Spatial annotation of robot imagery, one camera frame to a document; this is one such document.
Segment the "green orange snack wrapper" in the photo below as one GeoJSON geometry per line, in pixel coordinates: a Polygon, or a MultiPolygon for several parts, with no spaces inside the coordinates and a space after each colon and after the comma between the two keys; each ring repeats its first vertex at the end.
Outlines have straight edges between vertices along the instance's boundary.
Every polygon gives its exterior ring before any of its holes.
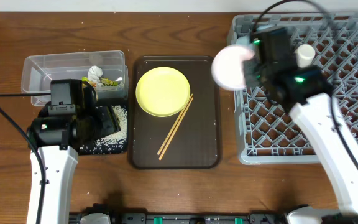
{"type": "Polygon", "coordinates": [[[118,86],[120,84],[120,82],[112,81],[108,78],[89,79],[89,78],[83,77],[81,80],[84,82],[88,82],[90,85],[92,85],[95,88],[118,86]]]}

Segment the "pale green cup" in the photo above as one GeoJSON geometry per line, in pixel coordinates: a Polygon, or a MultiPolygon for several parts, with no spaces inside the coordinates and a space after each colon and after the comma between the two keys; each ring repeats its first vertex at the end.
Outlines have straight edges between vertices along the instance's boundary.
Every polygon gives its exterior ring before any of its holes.
{"type": "Polygon", "coordinates": [[[302,44],[295,50],[296,62],[299,68],[308,67],[315,57],[315,49],[308,44],[302,44]]]}

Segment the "white tissue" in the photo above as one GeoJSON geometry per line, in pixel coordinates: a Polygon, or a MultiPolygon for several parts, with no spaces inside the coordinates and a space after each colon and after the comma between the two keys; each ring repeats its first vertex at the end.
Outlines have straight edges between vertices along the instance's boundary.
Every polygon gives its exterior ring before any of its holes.
{"type": "Polygon", "coordinates": [[[103,76],[103,70],[96,65],[93,65],[88,70],[88,79],[92,82],[100,82],[100,78],[103,76]]]}

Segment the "yellow plate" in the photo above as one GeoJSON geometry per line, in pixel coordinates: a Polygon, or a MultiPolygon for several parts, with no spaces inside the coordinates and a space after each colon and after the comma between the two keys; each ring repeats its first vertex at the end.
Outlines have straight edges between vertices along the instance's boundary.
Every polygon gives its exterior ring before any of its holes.
{"type": "Polygon", "coordinates": [[[157,67],[145,72],[135,88],[139,106],[148,114],[167,117],[181,111],[190,99],[186,76],[171,67],[157,67]]]}

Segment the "blue bowl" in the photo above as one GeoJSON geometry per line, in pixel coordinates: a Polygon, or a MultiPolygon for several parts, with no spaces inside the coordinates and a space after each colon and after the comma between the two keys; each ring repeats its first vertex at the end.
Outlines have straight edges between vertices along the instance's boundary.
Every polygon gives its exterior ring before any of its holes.
{"type": "Polygon", "coordinates": [[[237,38],[236,44],[244,47],[252,47],[255,44],[255,41],[258,42],[259,39],[257,37],[254,37],[251,32],[248,32],[246,34],[241,34],[237,38]]]}

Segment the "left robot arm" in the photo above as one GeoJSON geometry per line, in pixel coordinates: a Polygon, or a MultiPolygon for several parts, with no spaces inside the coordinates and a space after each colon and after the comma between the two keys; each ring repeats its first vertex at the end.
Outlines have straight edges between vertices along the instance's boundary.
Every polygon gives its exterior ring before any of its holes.
{"type": "Polygon", "coordinates": [[[95,106],[80,115],[41,113],[27,135],[32,183],[27,223],[68,223],[73,176],[78,157],[89,151],[114,152],[126,145],[127,110],[95,106]]]}

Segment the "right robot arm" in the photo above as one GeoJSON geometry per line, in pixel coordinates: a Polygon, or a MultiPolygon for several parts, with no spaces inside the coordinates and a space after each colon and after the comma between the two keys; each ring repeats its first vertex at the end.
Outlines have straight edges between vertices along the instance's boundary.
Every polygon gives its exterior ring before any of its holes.
{"type": "Polygon", "coordinates": [[[280,104],[309,140],[323,166],[338,210],[300,207],[285,215],[287,223],[358,223],[358,143],[348,128],[333,86],[315,66],[295,62],[241,60],[246,81],[255,80],[280,104]]]}

